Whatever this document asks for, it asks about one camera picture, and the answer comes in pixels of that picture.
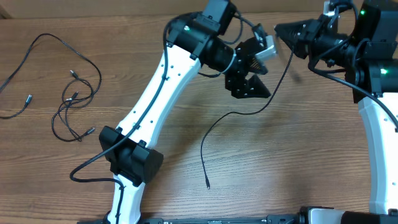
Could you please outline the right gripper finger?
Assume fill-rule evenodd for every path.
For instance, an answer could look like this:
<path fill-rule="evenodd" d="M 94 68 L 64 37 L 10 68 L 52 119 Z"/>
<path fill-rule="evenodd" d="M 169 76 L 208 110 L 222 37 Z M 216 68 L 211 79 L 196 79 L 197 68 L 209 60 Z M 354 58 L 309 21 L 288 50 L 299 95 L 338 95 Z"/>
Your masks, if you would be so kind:
<path fill-rule="evenodd" d="M 283 43 L 290 49 L 290 50 L 297 50 L 297 41 L 295 37 L 290 34 L 281 34 L 276 33 L 276 36 L 283 41 Z"/>
<path fill-rule="evenodd" d="M 298 34 L 301 32 L 305 26 L 310 24 L 313 19 L 308 19 L 304 21 L 297 21 L 297 22 L 290 22 L 290 23 L 283 23 L 277 24 L 274 28 L 276 34 L 278 36 L 287 35 L 287 34 Z"/>

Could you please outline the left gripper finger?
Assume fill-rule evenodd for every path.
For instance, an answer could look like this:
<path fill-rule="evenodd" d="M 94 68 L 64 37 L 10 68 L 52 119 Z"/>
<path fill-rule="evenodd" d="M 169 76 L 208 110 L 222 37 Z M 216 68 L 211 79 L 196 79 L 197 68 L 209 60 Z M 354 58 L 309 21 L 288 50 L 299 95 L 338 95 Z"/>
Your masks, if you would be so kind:
<path fill-rule="evenodd" d="M 268 98 L 271 93 L 261 79 L 257 75 L 253 75 L 250 79 L 243 78 L 233 85 L 233 96 L 238 99 Z"/>
<path fill-rule="evenodd" d="M 248 72 L 260 75 L 265 75 L 268 73 L 266 66 L 262 62 L 259 62 L 255 57 L 248 59 L 247 65 Z"/>

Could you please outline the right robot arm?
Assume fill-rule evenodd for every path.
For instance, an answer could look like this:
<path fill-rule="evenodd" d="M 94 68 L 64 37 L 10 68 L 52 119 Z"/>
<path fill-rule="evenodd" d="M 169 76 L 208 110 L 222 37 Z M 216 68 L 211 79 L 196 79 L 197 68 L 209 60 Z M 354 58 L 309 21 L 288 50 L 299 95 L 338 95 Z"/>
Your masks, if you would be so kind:
<path fill-rule="evenodd" d="M 306 206 L 284 223 L 397 222 L 397 3 L 326 1 L 318 19 L 277 24 L 277 36 L 308 69 L 353 91 L 368 141 L 371 193 L 367 212 Z"/>

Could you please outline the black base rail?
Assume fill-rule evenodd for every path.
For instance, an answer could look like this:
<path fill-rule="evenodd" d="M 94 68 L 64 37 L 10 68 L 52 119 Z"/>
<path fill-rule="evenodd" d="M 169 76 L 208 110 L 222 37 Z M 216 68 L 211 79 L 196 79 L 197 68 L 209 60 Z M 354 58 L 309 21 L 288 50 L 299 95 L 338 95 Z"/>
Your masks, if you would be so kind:
<path fill-rule="evenodd" d="M 257 218 L 188 218 L 188 219 L 162 219 L 141 218 L 137 224 L 305 224 L 303 215 L 284 214 L 268 215 Z"/>

